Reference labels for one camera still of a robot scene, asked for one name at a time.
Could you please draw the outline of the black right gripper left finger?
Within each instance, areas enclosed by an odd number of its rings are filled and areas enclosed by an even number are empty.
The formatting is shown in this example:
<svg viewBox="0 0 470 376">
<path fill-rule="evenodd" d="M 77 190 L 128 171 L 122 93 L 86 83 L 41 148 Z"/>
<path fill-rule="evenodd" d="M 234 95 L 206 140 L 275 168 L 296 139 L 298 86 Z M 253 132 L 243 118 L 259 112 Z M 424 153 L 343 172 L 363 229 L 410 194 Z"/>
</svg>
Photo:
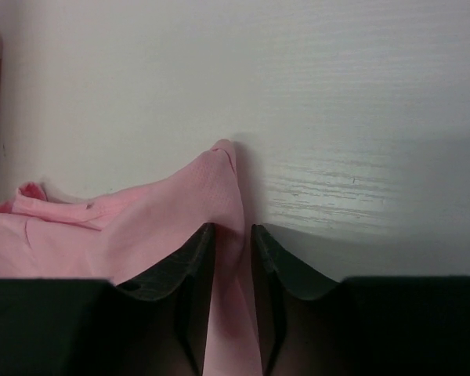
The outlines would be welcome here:
<svg viewBox="0 0 470 376">
<path fill-rule="evenodd" d="M 130 280 L 0 279 L 0 375 L 200 375 L 215 227 Z"/>
</svg>

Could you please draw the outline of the pink t-shirt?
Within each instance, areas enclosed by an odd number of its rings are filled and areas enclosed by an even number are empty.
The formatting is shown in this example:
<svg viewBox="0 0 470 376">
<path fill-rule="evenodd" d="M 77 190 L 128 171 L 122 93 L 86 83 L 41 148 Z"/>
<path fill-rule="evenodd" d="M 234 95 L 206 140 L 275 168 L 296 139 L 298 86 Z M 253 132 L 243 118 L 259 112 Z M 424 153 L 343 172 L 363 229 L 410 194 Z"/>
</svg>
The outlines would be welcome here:
<svg viewBox="0 0 470 376">
<path fill-rule="evenodd" d="M 0 277 L 101 277 L 119 284 L 215 224 L 206 375 L 260 375 L 243 202 L 233 144 L 218 141 L 167 179 L 91 200 L 50 201 L 37 183 L 0 204 Z"/>
</svg>

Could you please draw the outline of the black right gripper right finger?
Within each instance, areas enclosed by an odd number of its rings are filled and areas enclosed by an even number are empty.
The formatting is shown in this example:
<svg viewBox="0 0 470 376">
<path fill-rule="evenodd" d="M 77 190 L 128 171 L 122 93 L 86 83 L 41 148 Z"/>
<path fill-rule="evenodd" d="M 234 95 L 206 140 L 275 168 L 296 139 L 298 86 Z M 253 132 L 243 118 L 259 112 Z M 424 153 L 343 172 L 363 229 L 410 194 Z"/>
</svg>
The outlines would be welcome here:
<svg viewBox="0 0 470 376">
<path fill-rule="evenodd" d="M 336 282 L 251 228 L 266 375 L 470 375 L 470 277 Z"/>
</svg>

